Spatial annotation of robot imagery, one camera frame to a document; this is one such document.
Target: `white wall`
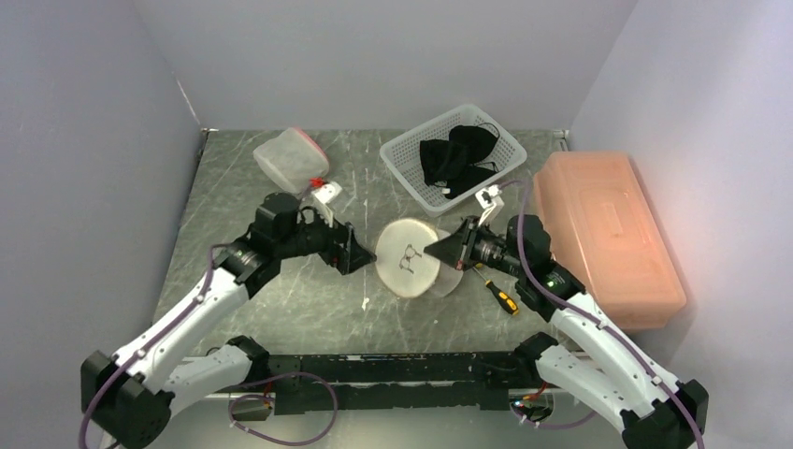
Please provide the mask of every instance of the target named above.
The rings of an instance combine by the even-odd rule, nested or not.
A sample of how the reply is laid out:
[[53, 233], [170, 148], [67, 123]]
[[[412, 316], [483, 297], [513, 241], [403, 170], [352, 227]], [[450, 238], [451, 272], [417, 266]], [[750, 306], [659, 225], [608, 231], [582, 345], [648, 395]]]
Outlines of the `white wall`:
[[79, 365], [151, 320], [198, 124], [131, 1], [0, 13], [0, 447], [77, 447]]
[[711, 393], [710, 447], [793, 443], [793, 2], [642, 0], [571, 133], [629, 152], [689, 292], [651, 354]]
[[201, 123], [572, 124], [636, 0], [135, 0]]

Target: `orange box lid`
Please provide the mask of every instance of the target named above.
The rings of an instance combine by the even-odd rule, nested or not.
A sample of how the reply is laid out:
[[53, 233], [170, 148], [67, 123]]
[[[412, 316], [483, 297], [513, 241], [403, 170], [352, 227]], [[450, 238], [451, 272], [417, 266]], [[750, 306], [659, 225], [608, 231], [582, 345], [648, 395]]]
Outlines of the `orange box lid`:
[[685, 293], [627, 155], [555, 152], [534, 178], [557, 262], [624, 330], [663, 327]]

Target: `black metal frame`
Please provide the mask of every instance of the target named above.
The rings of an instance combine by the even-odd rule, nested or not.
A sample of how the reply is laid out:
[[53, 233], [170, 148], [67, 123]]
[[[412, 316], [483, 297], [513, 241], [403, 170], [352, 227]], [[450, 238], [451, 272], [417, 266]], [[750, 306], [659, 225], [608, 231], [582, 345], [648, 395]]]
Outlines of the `black metal frame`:
[[[268, 365], [273, 375], [305, 371], [334, 384], [340, 410], [460, 405], [509, 410], [511, 389], [542, 384], [538, 376], [516, 365], [512, 352], [270, 355]], [[284, 379], [272, 390], [278, 398], [276, 414], [332, 410], [327, 391], [314, 381]]]

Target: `metal table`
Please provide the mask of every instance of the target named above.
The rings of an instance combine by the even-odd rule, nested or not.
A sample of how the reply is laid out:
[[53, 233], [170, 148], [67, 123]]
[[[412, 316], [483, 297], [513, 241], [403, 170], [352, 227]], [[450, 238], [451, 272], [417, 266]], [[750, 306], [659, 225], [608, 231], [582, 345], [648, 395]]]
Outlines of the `metal table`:
[[[429, 218], [380, 158], [381, 145], [401, 132], [308, 132], [330, 160], [327, 178], [357, 198], [339, 211], [339, 219], [351, 222], [359, 241], [369, 248], [381, 230], [399, 218], [415, 217], [454, 231], [460, 217], [481, 212], [471, 198], [439, 218]], [[262, 199], [277, 190], [253, 161], [252, 150], [279, 133], [209, 134], [155, 319], [195, 286], [206, 269], [210, 244], [231, 241], [245, 232]], [[512, 134], [526, 148], [528, 159], [506, 179], [526, 179], [558, 149], [553, 131]], [[510, 188], [494, 230], [505, 229], [518, 211], [521, 188]], [[494, 281], [514, 295], [513, 280], [491, 272]], [[202, 355], [237, 335], [253, 337], [272, 354], [509, 351], [541, 330], [551, 332], [526, 308], [513, 317], [506, 314], [473, 273], [464, 276], [448, 297], [402, 299], [382, 285], [372, 266], [342, 277], [312, 255], [284, 261], [281, 275], [223, 319], [192, 355]]]

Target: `black cloth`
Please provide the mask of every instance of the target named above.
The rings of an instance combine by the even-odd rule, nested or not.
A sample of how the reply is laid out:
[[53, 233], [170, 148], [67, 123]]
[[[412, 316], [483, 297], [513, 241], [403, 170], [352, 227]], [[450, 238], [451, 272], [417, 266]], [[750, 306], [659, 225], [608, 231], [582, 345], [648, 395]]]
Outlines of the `black cloth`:
[[458, 178], [469, 163], [469, 148], [449, 140], [422, 140], [419, 142], [419, 158], [424, 171], [426, 185]]
[[484, 182], [497, 173], [497, 167], [492, 163], [493, 169], [478, 165], [493, 152], [499, 137], [480, 126], [461, 124], [449, 131], [449, 140], [422, 140], [419, 158], [425, 184], [445, 183], [449, 189], [445, 196], [451, 199]]
[[458, 125], [449, 131], [449, 141], [469, 149], [468, 163], [477, 164], [487, 158], [496, 147], [498, 138], [479, 126]]

